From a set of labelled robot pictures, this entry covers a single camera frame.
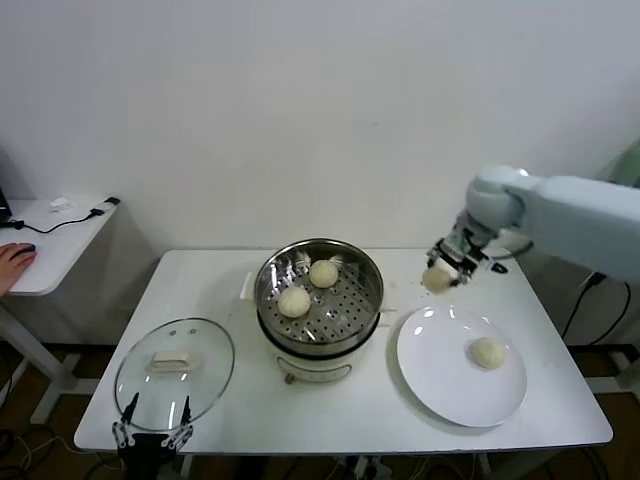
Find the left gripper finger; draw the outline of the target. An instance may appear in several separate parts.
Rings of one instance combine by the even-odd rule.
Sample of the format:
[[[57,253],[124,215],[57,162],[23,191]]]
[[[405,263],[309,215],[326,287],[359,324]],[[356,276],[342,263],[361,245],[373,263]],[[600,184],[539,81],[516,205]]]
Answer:
[[[168,446],[184,446],[193,435],[194,427],[191,422],[190,396],[184,402],[180,425],[177,431],[167,441]]]
[[[135,444],[135,440],[129,434],[129,427],[138,399],[139,394],[135,393],[132,400],[125,407],[120,419],[112,424],[112,434],[117,446],[133,446]]]

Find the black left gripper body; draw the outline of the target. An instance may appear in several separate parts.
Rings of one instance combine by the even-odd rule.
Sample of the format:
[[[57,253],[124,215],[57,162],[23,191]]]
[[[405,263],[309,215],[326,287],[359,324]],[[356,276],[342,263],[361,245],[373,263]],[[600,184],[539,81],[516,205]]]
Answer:
[[[125,480],[156,480],[160,469],[177,456],[167,434],[135,433],[117,443]]]

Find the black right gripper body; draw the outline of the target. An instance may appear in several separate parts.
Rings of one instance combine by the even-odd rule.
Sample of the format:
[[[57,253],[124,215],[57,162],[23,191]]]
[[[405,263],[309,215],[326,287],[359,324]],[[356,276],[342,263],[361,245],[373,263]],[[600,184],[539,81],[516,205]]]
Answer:
[[[481,261],[481,248],[473,241],[473,232],[463,218],[458,218],[450,233],[434,249],[441,251],[441,262],[454,270],[474,271]]]

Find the bare person hand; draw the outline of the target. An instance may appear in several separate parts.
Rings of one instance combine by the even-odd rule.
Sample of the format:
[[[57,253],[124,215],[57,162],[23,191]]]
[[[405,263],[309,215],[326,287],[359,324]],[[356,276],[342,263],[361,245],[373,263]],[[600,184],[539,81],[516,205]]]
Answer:
[[[0,295],[4,296],[18,282],[36,258],[35,246],[9,243],[0,250]]]

